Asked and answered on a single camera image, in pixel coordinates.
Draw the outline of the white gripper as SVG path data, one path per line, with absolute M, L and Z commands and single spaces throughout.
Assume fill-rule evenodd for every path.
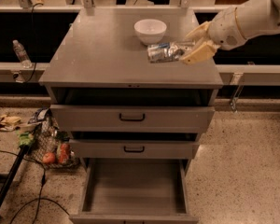
M 199 41 L 208 36 L 211 40 Z M 199 41 L 179 58 L 180 62 L 187 65 L 213 58 L 219 48 L 232 50 L 246 42 L 237 24 L 236 7 L 221 10 L 211 21 L 205 21 L 190 31 L 185 39 Z

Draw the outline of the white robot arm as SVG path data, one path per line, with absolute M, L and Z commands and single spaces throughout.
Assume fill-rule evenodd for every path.
M 232 50 L 261 35 L 280 34 L 280 0 L 248 0 L 221 10 L 211 21 L 190 31 L 185 39 L 194 47 L 179 60 L 195 64 L 214 57 L 219 49 Z

